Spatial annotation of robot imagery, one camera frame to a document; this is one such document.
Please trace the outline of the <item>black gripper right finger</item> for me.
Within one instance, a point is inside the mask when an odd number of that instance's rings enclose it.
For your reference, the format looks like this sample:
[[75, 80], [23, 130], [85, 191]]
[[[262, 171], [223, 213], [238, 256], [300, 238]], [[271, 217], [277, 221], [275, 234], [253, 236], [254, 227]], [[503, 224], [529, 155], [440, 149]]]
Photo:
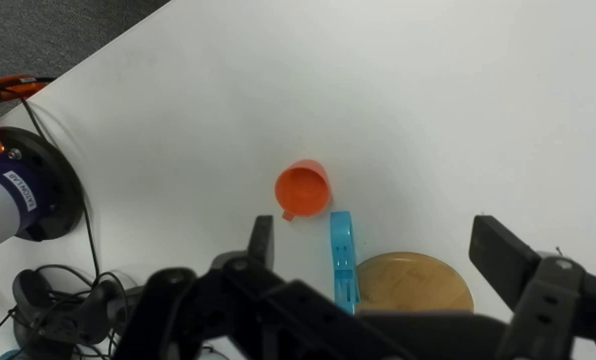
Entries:
[[468, 259], [510, 310], [540, 265], [540, 256], [494, 217], [475, 219]]

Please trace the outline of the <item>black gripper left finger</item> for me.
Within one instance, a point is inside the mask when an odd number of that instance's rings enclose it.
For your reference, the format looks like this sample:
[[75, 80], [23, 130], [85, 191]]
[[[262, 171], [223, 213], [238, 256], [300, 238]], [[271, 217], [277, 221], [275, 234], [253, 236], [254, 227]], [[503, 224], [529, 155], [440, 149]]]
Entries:
[[247, 248], [248, 256], [261, 262], [265, 268], [275, 267], [275, 219], [259, 217]]

